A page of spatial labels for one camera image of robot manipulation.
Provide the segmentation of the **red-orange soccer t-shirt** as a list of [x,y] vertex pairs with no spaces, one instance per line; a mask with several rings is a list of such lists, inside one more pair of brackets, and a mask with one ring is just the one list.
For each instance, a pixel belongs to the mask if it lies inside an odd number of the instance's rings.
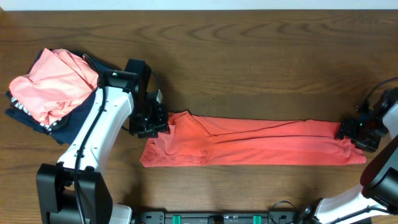
[[343,166],[366,157],[347,138],[337,140],[339,123],[317,120],[256,120],[169,113],[169,130],[148,139],[144,167],[210,165]]

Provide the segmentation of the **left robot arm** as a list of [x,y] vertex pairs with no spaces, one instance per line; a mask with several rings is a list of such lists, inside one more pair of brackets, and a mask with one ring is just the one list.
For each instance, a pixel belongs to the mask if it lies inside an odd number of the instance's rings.
[[76,138],[56,164],[42,164],[37,172],[43,223],[137,223],[131,207],[113,202],[103,176],[124,122],[139,138],[157,138],[168,129],[160,90],[147,91],[153,75],[150,70],[100,75],[95,102]]

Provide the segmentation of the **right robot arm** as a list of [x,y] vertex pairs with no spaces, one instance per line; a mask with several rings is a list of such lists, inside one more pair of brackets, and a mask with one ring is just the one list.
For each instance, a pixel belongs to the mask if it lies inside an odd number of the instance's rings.
[[295,223],[355,223],[397,215],[397,103],[382,118],[391,142],[367,165],[360,184],[310,205]]

